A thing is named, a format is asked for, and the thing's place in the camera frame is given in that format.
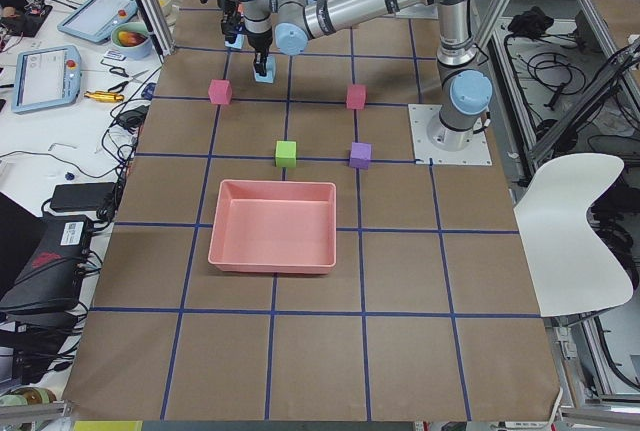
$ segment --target bowl of fruit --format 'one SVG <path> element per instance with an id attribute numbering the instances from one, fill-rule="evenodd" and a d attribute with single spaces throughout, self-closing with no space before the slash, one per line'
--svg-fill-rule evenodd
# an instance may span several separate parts
<path id="1" fill-rule="evenodd" d="M 130 59 L 142 59 L 151 53 L 151 39 L 144 23 L 125 23 L 111 32 L 111 44 Z"/>

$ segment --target purple cube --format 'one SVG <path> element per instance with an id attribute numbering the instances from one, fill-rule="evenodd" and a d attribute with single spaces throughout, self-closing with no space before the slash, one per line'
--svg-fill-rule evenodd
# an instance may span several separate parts
<path id="1" fill-rule="evenodd" d="M 369 143 L 351 143 L 349 166 L 357 169 L 369 169 L 371 163 L 371 145 Z"/>

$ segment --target tablet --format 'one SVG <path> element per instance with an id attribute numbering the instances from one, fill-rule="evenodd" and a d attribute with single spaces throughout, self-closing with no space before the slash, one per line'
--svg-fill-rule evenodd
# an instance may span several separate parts
<path id="1" fill-rule="evenodd" d="M 134 0 L 88 0 L 58 24 L 58 31 L 92 43 L 106 41 L 116 26 L 138 11 Z"/>
<path id="2" fill-rule="evenodd" d="M 80 92 L 80 53 L 75 46 L 18 55 L 12 111 L 26 113 L 73 103 Z"/>

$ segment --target yellow object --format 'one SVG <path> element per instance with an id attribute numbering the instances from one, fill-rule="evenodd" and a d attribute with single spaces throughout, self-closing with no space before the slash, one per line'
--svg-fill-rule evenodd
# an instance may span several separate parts
<path id="1" fill-rule="evenodd" d="M 142 421 L 78 421 L 74 431 L 140 431 Z"/>
<path id="2" fill-rule="evenodd" d="M 101 103 L 118 103 L 124 101 L 124 95 L 119 93 L 111 93 L 108 91 L 87 91 L 84 93 L 85 98 L 91 98 Z"/>

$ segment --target green cube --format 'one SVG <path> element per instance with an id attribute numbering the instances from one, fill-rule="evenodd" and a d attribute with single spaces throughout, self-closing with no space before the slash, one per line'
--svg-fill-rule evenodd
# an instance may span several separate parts
<path id="1" fill-rule="evenodd" d="M 296 167 L 296 142 L 277 141 L 276 142 L 276 166 L 279 168 Z"/>

